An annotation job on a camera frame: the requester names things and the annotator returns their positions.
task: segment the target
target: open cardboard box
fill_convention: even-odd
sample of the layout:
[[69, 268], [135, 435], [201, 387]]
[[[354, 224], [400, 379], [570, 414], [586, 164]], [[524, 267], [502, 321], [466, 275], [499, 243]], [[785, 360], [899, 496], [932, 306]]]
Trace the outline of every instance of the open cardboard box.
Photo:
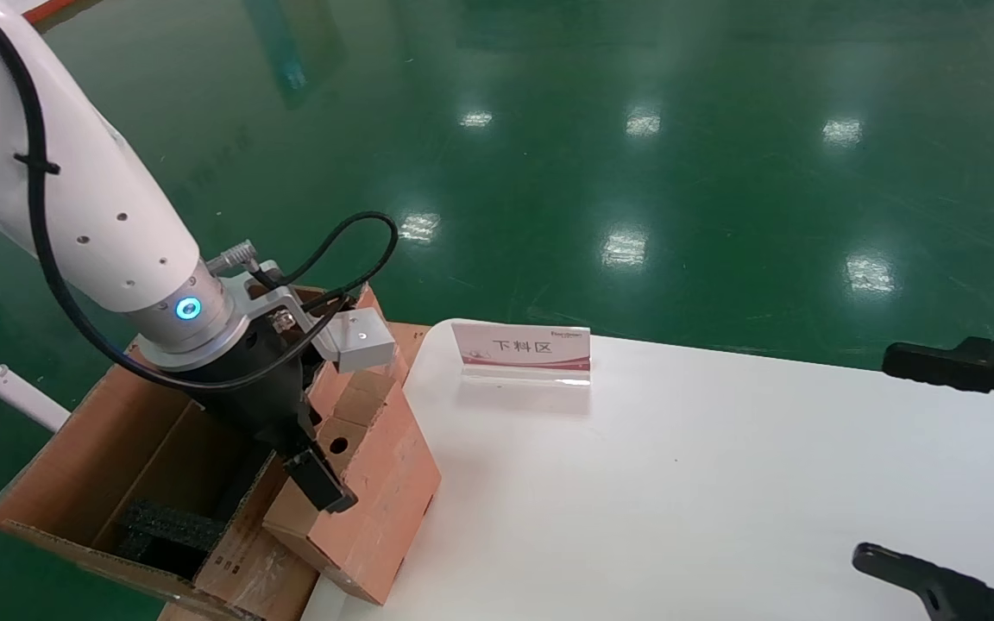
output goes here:
[[[378, 307], [369, 288], [358, 306]], [[412, 326], [391, 330], [423, 338]], [[419, 338], [382, 372], [407, 371]], [[129, 353], [141, 359], [133, 347]], [[261, 445], [185, 394], [113, 367], [0, 492], [0, 530], [201, 617], [292, 621], [317, 573], [261, 527], [285, 483], [279, 460]], [[208, 554], [183, 558], [176, 570], [127, 561], [115, 554], [126, 534], [118, 518], [138, 499], [226, 526]]]

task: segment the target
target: white table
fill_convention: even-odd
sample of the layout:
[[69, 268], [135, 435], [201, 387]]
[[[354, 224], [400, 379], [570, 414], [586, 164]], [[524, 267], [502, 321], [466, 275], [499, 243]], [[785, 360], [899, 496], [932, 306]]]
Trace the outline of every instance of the white table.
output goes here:
[[592, 337], [592, 386], [473, 385], [450, 322], [406, 394], [443, 473], [384, 608], [316, 621], [926, 621], [880, 543], [994, 586], [994, 396]]

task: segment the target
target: cardboard box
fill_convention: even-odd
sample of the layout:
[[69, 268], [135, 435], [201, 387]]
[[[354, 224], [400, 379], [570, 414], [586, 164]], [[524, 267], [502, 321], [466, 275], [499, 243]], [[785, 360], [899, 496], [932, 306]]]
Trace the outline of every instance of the cardboard box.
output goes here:
[[[369, 287], [359, 306], [378, 308]], [[403, 379], [404, 355], [383, 370]], [[114, 367], [0, 492], [0, 530], [201, 618], [293, 621], [317, 573], [261, 527], [287, 481], [261, 445], [185, 394]], [[178, 573], [126, 561], [118, 518], [138, 499], [221, 520], [223, 534]]]
[[332, 416], [317, 428], [317, 442], [359, 502], [327, 514], [288, 481], [263, 526], [346, 593], [383, 605], [439, 471], [394, 377], [327, 366], [320, 373], [311, 401]]

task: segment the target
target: white pipe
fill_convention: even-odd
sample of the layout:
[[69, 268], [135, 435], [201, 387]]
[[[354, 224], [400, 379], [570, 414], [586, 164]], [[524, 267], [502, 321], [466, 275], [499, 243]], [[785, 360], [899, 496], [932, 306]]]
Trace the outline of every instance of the white pipe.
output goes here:
[[55, 432], [71, 412], [56, 404], [47, 394], [17, 377], [5, 365], [0, 365], [0, 399], [20, 410], [25, 416]]

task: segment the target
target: silver connector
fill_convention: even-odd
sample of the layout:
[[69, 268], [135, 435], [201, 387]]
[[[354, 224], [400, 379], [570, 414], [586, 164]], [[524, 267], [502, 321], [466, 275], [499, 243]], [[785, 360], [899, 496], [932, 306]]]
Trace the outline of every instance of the silver connector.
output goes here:
[[289, 310], [277, 310], [271, 315], [268, 315], [271, 319], [271, 327], [275, 329], [276, 333], [283, 334], [284, 331], [292, 329], [293, 326], [297, 325], [297, 319], [293, 318], [293, 314]]
[[255, 256], [256, 252], [252, 241], [244, 240], [234, 245], [234, 247], [229, 248], [229, 250], [222, 252], [216, 258], [208, 260], [205, 263], [205, 268], [214, 276], [240, 265], [246, 267], [250, 272], [255, 272], [260, 268], [260, 264], [255, 259]]

